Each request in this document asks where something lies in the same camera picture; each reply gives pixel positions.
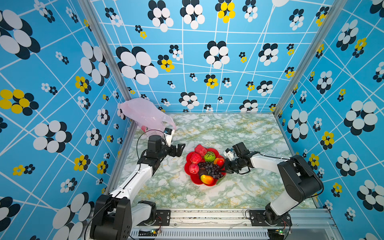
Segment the small red orange fruit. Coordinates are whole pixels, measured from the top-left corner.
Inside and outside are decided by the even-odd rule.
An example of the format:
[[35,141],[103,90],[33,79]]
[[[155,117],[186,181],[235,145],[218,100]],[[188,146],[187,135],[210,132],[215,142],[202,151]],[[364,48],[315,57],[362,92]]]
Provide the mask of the small red orange fruit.
[[216,158],[215,160],[214,160],[214,165],[217,165],[217,166],[219,166],[219,167],[222,167],[224,164],[225,164],[225,159],[223,159],[223,158]]

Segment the red flower-shaped plate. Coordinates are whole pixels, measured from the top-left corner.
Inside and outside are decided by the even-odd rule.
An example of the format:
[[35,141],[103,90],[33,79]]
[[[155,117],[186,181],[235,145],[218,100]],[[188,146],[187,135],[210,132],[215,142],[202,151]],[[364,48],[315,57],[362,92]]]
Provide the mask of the red flower-shaped plate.
[[[223,158],[223,159],[224,159],[224,157],[221,156],[221,155],[219,154],[219,152],[218,152],[216,149],[214,149],[214,148],[206,148],[206,149],[207,149],[208,151],[214,152],[214,153],[216,154],[216,157],[217,157],[217,158]],[[190,161],[190,158],[191,158],[191,155],[192,155],[193,153],[195,153],[195,150],[193,150],[192,152],[190,152],[190,153],[187,154],[187,158],[186,158],[186,163],[185,163],[185,166],[184,166],[184,170],[185,170],[186,174],[190,176],[190,179],[191,179],[191,181],[192,181],[194,184],[196,184],[196,185],[205,185],[205,184],[202,183],[202,181],[200,180],[200,177],[199,177],[198,174],[192,175],[192,174],[190,174],[190,172],[189,172],[189,166],[192,164],[192,162]],[[224,165],[221,167],[221,172],[223,172],[223,175],[226,176]]]

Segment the yellow red mango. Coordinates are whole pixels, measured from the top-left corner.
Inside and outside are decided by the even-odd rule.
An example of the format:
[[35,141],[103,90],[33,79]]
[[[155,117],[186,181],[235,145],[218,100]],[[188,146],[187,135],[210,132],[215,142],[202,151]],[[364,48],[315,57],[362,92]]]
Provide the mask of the yellow red mango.
[[209,186],[211,186],[215,183],[215,179],[209,175],[201,175],[200,180],[202,181],[202,183],[204,183],[205,185],[209,185]]

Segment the pink plastic bag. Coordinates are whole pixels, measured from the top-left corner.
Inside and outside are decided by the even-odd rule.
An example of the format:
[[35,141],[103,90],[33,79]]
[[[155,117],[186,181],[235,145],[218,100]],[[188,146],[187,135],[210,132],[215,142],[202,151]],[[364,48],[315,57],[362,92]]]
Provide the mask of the pink plastic bag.
[[172,126],[172,136],[177,129],[173,119],[160,111],[151,101],[135,98],[118,104],[118,109],[126,117],[135,121],[144,132],[150,130],[150,132],[146,133],[147,136],[161,135],[158,131],[163,133],[166,128],[163,122]]

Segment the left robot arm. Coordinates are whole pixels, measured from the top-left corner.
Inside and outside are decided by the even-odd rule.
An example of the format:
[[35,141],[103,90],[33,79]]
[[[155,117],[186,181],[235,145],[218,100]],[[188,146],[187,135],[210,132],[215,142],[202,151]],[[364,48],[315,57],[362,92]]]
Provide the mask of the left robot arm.
[[150,136],[148,147],[140,155],[131,175],[109,195],[101,195],[97,199],[89,223],[90,239],[126,240],[131,236],[132,228],[138,224],[151,225],[157,220],[156,203],[140,201],[133,206],[132,201],[167,156],[182,155],[186,145],[175,146],[171,142],[170,135]]

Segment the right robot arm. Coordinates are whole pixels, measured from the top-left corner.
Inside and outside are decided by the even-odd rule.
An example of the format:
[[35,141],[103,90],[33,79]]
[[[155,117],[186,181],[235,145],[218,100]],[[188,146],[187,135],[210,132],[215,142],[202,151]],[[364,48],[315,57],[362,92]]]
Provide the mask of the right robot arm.
[[271,203],[266,205],[264,218],[269,225],[277,223],[290,210],[304,200],[321,194],[324,184],[300,155],[290,158],[278,158],[263,155],[258,151],[250,152],[243,142],[224,151],[225,169],[228,174],[245,175],[252,169],[264,169],[279,174],[285,190]]

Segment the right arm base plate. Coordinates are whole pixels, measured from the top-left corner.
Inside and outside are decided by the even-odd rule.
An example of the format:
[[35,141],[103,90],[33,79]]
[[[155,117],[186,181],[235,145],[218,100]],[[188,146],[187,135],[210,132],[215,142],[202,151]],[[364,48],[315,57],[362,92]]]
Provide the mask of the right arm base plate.
[[245,217],[253,227],[291,227],[292,218],[289,213],[276,216],[266,210],[246,210]]

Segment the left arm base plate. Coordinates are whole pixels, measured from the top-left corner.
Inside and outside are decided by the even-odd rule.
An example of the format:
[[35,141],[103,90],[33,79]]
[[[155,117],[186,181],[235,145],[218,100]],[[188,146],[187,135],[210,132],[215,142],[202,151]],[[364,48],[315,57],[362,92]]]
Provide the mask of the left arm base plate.
[[138,226],[169,226],[171,220],[171,210],[157,210],[155,221],[153,223],[139,223]]

